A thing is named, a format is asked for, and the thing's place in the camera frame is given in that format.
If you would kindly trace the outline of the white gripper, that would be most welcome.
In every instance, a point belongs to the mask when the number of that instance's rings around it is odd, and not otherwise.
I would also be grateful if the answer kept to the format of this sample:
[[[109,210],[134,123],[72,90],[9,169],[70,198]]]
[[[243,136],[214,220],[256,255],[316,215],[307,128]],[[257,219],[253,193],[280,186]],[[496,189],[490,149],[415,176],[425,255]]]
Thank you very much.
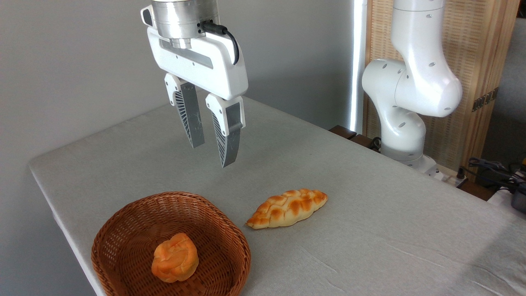
[[[248,89],[244,57],[237,42],[220,30],[217,5],[149,5],[141,10],[155,62],[166,73],[169,102],[176,107],[192,148],[205,143],[196,87],[210,94],[220,163],[234,163],[240,133],[246,126],[244,101]]]

